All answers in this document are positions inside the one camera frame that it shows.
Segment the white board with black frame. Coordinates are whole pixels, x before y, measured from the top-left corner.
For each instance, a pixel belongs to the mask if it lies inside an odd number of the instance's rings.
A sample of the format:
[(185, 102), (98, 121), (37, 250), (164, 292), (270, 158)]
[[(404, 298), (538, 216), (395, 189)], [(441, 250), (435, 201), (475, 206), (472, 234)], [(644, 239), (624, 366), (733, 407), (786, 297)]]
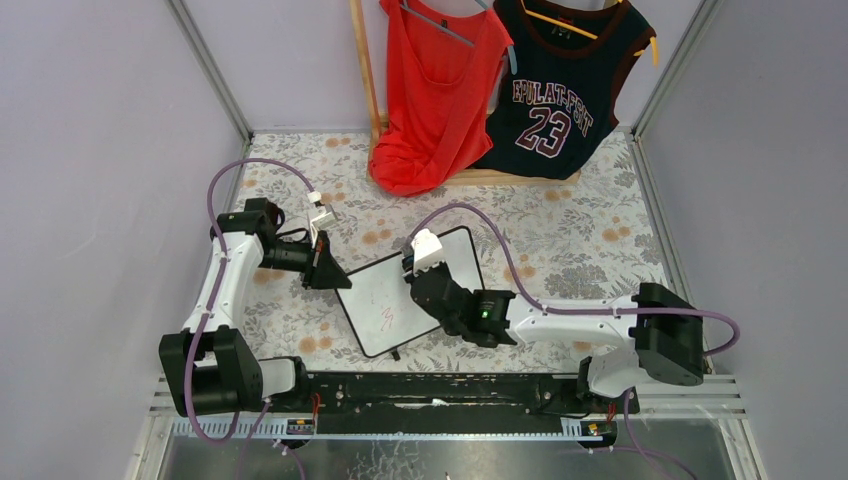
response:
[[(452, 277), (459, 285), (484, 287), (471, 230), (459, 226), (438, 235)], [(348, 274), (350, 289), (336, 291), (354, 336), (368, 358), (375, 358), (441, 329), (414, 303), (403, 279), (403, 254), (396, 251)]]

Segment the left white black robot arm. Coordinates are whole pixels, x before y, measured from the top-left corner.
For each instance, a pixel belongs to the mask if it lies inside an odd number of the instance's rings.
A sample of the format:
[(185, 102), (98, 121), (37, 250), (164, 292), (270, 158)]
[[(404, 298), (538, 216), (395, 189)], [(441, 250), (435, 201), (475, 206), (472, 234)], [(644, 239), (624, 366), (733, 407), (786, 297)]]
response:
[(249, 283), (259, 269), (294, 272), (306, 290), (349, 289), (333, 257), (326, 229), (335, 220), (318, 192), (308, 200), (305, 239), (284, 239), (282, 210), (267, 198), (246, 201), (219, 215), (211, 230), (213, 260), (189, 318), (160, 340), (158, 352), (178, 414), (187, 417), (258, 412), (266, 401), (278, 411), (307, 407), (314, 398), (298, 357), (259, 361), (240, 328)]

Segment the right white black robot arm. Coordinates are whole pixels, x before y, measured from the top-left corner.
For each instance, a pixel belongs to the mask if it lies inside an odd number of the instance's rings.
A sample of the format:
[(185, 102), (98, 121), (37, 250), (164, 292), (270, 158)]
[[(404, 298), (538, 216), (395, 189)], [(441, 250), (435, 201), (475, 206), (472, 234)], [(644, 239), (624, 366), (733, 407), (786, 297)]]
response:
[(631, 297), (598, 303), (533, 305), (509, 290), (464, 288), (444, 262), (408, 268), (403, 280), (412, 301), (447, 335), (479, 347), (578, 341), (606, 348), (582, 361), (581, 393), (618, 398), (649, 381), (681, 387), (703, 382), (703, 318), (663, 285), (643, 283)]

